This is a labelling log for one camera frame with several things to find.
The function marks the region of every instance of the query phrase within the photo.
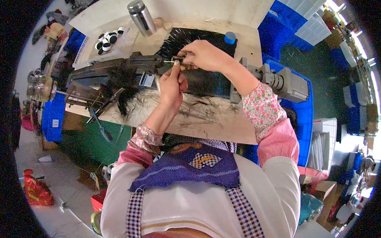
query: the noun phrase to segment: paper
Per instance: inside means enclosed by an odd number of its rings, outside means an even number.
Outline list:
[[[50,155],[41,157],[41,158],[38,159],[38,161],[39,161],[39,162],[53,162],[53,160],[51,160]]]

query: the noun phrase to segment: label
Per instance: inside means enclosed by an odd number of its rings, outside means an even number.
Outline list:
[[[155,80],[155,74],[152,76],[149,76],[147,73],[143,73],[142,77],[140,78],[139,85],[144,87],[152,87],[152,83]]]
[[[278,14],[274,11],[269,10],[269,13],[273,14],[274,16],[278,17]]]
[[[58,127],[58,121],[59,121],[59,120],[53,120],[53,124],[52,124],[52,127],[53,127],[53,128]]]

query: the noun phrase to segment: hand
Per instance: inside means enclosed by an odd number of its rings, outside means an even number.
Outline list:
[[[207,40],[195,40],[186,45],[177,56],[186,55],[184,63],[194,64],[196,67],[206,71],[222,72],[235,60],[222,50],[218,49]]]
[[[173,110],[179,110],[182,103],[182,93],[188,89],[188,82],[180,72],[180,64],[175,64],[160,78],[160,104]]]

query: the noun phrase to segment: white shirt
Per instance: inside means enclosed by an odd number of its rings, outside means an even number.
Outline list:
[[[241,189],[253,207],[265,237],[293,237],[300,215],[299,171],[287,157],[273,157],[260,168],[234,154],[240,172]],[[144,170],[123,163],[111,171],[101,216],[105,238],[125,237],[126,213],[132,182]],[[211,237],[243,237],[235,210],[222,187],[207,183],[182,182],[168,188],[145,191],[142,235],[189,227]]]

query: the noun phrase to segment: purple apron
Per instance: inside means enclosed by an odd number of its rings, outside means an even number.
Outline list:
[[[181,144],[165,153],[132,183],[126,216],[126,236],[140,238],[144,191],[169,187],[180,181],[194,181],[224,187],[241,224],[244,237],[264,237],[259,220],[239,183],[233,153],[201,143]]]

